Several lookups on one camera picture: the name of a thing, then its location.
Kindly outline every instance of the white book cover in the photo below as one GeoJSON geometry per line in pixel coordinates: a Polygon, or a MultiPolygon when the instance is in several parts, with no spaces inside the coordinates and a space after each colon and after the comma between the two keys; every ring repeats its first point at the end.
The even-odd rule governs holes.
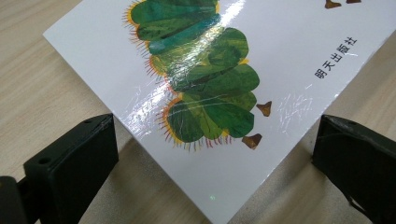
{"type": "Polygon", "coordinates": [[[44,36],[226,223],[394,32],[395,12],[394,0],[84,0],[44,36]]]}

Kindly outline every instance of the green caterpillar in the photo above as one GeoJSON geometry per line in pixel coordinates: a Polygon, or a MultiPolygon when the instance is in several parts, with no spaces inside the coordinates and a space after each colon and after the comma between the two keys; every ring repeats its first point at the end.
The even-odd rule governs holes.
{"type": "Polygon", "coordinates": [[[260,79],[247,65],[244,34],[220,20],[218,0],[146,0],[127,10],[151,71],[174,94],[162,121],[166,139],[177,145],[212,147],[253,129],[250,110],[257,100],[251,91],[260,79]]]}

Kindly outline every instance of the wooden table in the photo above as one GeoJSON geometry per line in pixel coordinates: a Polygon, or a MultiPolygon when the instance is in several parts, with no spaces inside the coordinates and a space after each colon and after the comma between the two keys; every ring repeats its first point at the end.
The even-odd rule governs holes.
{"type": "MultiPolygon", "coordinates": [[[[0,174],[22,165],[84,119],[109,110],[43,32],[79,0],[0,2],[0,174]]],[[[396,140],[396,34],[327,113],[396,140]]],[[[81,223],[208,223],[150,155],[116,124],[120,162],[81,223]]],[[[371,223],[310,163],[316,129],[289,154],[232,223],[371,223]]]]}

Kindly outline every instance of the glossy plastic film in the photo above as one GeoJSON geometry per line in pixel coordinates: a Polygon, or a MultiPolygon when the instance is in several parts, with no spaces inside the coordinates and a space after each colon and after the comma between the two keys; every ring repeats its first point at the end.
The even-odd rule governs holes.
{"type": "Polygon", "coordinates": [[[45,37],[225,223],[392,34],[394,11],[392,0],[85,0],[45,37]]]}

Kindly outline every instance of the black clamp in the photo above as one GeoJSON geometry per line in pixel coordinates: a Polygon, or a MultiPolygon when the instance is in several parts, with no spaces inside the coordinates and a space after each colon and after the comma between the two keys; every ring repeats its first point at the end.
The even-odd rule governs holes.
{"type": "Polygon", "coordinates": [[[82,121],[24,165],[0,176],[0,223],[78,223],[119,160],[113,115],[82,121]]]}

